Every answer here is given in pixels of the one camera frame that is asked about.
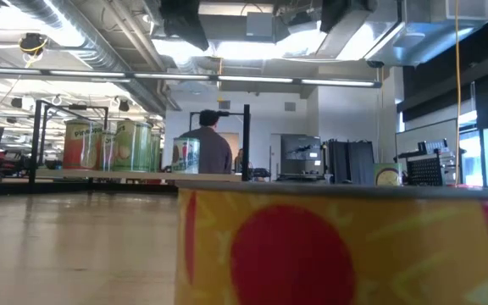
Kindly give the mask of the dark grey machine cabinet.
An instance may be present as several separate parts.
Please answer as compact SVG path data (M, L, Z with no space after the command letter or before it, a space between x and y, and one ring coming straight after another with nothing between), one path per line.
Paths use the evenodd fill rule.
M282 135L282 175L319 175L322 169L321 140L316 136Z

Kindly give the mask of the white partition panel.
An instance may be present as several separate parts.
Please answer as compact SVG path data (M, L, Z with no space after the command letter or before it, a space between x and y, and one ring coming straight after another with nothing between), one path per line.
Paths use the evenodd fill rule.
M437 142L446 140L447 147L455 151L457 146L457 128L458 121L449 119L396 133L396 154L400 155L416 151L418 143L422 141Z

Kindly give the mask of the red yellow pineapple can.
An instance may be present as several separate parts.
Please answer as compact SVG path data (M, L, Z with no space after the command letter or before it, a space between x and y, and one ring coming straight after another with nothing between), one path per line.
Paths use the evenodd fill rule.
M98 122L71 119L65 122L64 169L97 170L103 126Z

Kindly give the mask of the grey ceiling box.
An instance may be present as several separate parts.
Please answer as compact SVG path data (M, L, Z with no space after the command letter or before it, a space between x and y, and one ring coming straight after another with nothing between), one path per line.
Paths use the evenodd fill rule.
M246 39L257 42L271 42L274 38L273 15L271 13L247 13Z

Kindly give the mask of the black shelf side post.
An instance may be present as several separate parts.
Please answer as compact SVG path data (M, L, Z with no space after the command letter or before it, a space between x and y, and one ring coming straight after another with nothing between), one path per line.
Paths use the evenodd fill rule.
M242 172L241 180L249 181L249 148L250 148L250 125L251 125L251 110L250 105L244 105L243 115L243 156L242 156Z
M31 156L29 162L29 186L34 186L36 183L36 169L37 169L37 154L40 137L40 125L42 116L42 100L36 100L36 107L34 113L34 125L31 144Z

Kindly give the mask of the black metal bracket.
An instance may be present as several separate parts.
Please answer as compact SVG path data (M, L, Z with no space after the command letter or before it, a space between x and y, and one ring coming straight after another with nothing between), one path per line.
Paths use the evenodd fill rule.
M418 147L416 150L410 152L402 152L398 154L396 157L400 158L411 158L411 157L418 157L423 155L429 155L434 153L444 153L449 150L447 145L447 140L439 140L439 141L421 141L418 143Z

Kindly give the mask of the light green fruit can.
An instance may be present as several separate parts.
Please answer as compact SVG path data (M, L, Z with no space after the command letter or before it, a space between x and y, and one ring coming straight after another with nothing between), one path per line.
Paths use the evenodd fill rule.
M115 134L114 171L147 172L152 160L152 126L120 121Z

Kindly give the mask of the black folding panel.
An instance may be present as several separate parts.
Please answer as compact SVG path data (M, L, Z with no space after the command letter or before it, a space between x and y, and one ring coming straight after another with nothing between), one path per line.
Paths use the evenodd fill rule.
M333 184L374 185L374 151L371 141L326 143L327 174Z

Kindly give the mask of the tan door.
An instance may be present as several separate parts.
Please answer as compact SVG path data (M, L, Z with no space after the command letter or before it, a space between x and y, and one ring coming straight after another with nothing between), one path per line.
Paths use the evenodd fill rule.
M238 133L224 133L224 138L230 145L232 160L235 160L240 149L240 136Z

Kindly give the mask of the bright glass window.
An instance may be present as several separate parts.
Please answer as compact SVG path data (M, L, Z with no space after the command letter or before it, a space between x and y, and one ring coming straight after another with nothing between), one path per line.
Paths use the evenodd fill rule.
M459 131L462 183L488 187L488 128L477 128L477 112L473 110L460 117Z

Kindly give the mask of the silver spiral ventilation duct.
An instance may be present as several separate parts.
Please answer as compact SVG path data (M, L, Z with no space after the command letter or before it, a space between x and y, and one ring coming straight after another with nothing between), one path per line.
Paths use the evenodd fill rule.
M71 0L3 0L32 19L42 22L52 41L71 47L72 54L94 71L127 72L130 66L116 53L108 41L73 4ZM120 82L146 111L165 114L177 110L175 101L156 88L148 89L138 80Z

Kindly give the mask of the yellow can red circles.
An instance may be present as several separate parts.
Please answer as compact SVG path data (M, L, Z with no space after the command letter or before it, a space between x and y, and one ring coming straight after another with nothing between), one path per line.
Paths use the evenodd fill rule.
M178 189L176 305L488 305L488 189Z

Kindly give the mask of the black background station frame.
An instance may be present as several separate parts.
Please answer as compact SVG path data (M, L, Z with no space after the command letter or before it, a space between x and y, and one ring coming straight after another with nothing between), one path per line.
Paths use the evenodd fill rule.
M73 103L70 105L53 105L45 100L42 100L42 106L43 106L43 115L41 116L41 126L40 126L40 137L39 137L39 145L38 145L38 153L39 155L37 156L37 166L41 166L44 163L44 148L45 148L45 136L46 136L46 131L47 131L47 122L49 121L48 118L48 113L51 108L55 109L55 113L58 111L65 112L67 114L70 114L72 116L75 116L76 118L79 119L84 119L84 120L90 120L93 121L93 119L89 119L86 116L83 116L81 114L78 114L75 112L75 110L80 110L80 111L86 111L87 109L101 109L104 111L104 116L103 116L103 128L106 130L108 128L108 107L104 106L87 106L85 104L78 104L78 103Z

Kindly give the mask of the long LED light bar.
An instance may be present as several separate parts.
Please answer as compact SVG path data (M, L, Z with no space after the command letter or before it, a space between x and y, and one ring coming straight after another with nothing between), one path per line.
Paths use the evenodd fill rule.
M272 76L245 75L191 75L162 72L107 72L93 70L63 70L63 69L27 69L0 67L0 75L27 75L46 77L67 77L102 79L105 81L120 80L182 80L182 81L216 81L216 82L253 82L271 83L295 86L344 86L362 88L380 88L382 83L375 80L347 80L347 79L311 79L288 78Z

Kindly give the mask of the large rectangular metal duct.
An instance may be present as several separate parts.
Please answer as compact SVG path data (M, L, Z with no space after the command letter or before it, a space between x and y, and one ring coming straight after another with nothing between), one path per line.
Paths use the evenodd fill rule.
M324 33L321 5L310 0L278 16L290 32L276 44L284 59L417 66L488 23L488 0L378 0L373 13L350 13Z

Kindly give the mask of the wooden shelf board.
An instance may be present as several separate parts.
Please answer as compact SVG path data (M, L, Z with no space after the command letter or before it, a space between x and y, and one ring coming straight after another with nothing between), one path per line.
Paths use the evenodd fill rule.
M146 172L110 172L80 169L38 169L41 177L74 177L101 179L133 179L133 180L200 180L240 182L240 175L218 174L182 174L182 173L146 173Z

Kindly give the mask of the green can labelled Orange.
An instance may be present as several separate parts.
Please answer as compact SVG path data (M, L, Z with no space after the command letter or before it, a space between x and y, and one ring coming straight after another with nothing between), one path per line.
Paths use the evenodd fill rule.
M115 160L115 133L106 130L102 133L101 152L100 152L100 170L112 171Z

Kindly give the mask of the black perforated panel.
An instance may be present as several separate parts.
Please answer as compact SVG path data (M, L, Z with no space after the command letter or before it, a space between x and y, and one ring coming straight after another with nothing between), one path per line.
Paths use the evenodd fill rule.
M438 158L407 161L408 184L411 186L442 186L443 177Z

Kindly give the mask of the green can round fruit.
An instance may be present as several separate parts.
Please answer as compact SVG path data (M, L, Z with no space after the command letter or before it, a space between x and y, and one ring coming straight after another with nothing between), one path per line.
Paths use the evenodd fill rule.
M375 164L374 183L377 186L401 186L402 165L400 163Z

